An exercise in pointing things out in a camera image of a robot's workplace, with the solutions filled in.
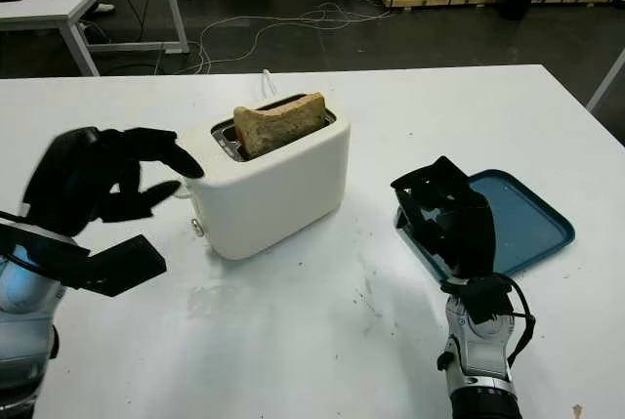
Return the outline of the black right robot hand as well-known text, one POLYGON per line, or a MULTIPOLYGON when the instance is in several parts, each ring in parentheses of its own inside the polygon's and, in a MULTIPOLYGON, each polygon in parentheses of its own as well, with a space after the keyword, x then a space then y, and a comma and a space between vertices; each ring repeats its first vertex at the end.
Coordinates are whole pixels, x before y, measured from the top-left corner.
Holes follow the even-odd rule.
POLYGON ((396 228, 431 264, 439 280, 493 272, 495 228, 487 199, 446 156, 391 182, 396 228))

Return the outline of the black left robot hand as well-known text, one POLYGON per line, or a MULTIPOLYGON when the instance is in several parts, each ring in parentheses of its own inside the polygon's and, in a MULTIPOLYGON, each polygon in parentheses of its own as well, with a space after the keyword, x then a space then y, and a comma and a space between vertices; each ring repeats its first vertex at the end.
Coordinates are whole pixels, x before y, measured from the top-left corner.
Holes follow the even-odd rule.
POLYGON ((141 164, 154 161, 186 178, 204 176, 173 131, 84 127, 65 132, 52 140, 26 187, 25 219, 74 237, 97 219, 117 223, 149 218, 152 208, 181 185, 166 181, 141 191, 141 164))

